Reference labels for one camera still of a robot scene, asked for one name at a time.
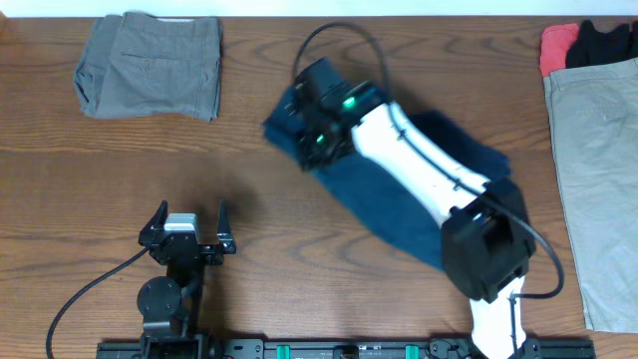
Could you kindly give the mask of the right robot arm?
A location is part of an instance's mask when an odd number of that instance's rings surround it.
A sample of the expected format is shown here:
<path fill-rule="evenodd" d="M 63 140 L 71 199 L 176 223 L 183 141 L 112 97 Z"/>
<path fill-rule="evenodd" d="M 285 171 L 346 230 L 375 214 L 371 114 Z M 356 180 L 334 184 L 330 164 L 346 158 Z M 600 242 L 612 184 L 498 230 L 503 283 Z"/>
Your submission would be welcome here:
<path fill-rule="evenodd" d="M 296 75 L 293 88 L 306 126 L 297 140 L 303 168 L 357 154 L 397 180 L 442 232 L 444 271 L 470 300 L 478 353 L 521 357 L 526 334 L 519 296 L 535 244 L 518 187 L 462 165 L 380 87 L 351 85 L 327 59 Z"/>

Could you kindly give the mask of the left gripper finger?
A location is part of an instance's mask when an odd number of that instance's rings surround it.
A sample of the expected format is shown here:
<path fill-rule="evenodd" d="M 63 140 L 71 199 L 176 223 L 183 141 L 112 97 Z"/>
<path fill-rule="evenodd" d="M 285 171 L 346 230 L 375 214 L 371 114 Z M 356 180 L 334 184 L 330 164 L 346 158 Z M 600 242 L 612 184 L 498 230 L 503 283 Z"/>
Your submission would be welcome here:
<path fill-rule="evenodd" d="M 163 226 L 168 216 L 168 203 L 163 200 L 155 214 L 143 227 L 139 234 L 140 246 L 152 246 L 163 239 Z"/>
<path fill-rule="evenodd" d="M 216 234 L 223 249 L 223 253 L 235 254 L 236 242 L 231 232 L 230 221 L 225 207 L 225 201 L 223 199 L 220 201 L 219 204 Z"/>

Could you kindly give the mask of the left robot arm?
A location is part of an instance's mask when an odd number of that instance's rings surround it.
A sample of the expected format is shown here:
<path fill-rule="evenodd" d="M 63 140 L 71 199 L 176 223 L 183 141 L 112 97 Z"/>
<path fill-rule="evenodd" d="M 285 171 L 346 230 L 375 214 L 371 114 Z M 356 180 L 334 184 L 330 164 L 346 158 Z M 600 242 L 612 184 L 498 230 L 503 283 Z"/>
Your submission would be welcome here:
<path fill-rule="evenodd" d="M 215 244 L 202 244 L 197 215 L 170 213 L 163 201 L 143 227 L 139 244 L 166 268 L 140 289 L 143 358 L 216 358 L 223 351 L 196 330 L 205 269 L 236 252 L 225 203 L 219 204 Z"/>

